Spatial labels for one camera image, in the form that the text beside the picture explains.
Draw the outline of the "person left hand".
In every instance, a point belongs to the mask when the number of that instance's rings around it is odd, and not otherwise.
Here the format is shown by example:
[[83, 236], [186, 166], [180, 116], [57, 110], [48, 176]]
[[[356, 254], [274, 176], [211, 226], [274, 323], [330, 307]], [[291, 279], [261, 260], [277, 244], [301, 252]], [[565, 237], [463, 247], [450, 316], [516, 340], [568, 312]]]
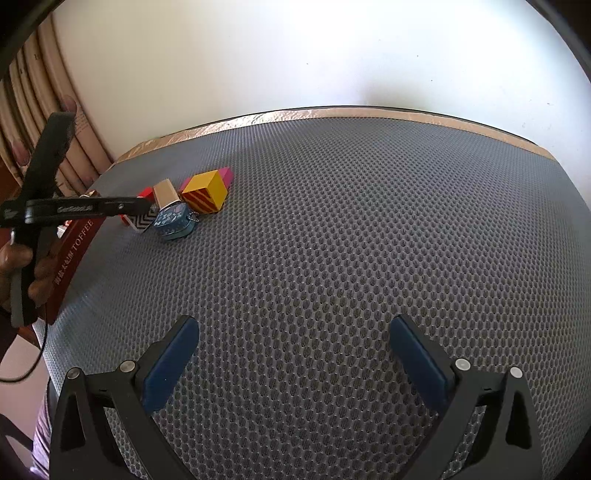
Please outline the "person left hand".
[[[51, 295], [60, 248], [61, 242], [55, 240], [47, 255], [36, 261], [34, 281], [28, 287], [28, 295], [37, 307], [45, 304]], [[29, 265], [32, 257], [32, 250], [23, 245], [6, 243], [1, 249], [1, 306], [7, 311], [11, 310], [11, 276], [17, 269]]]

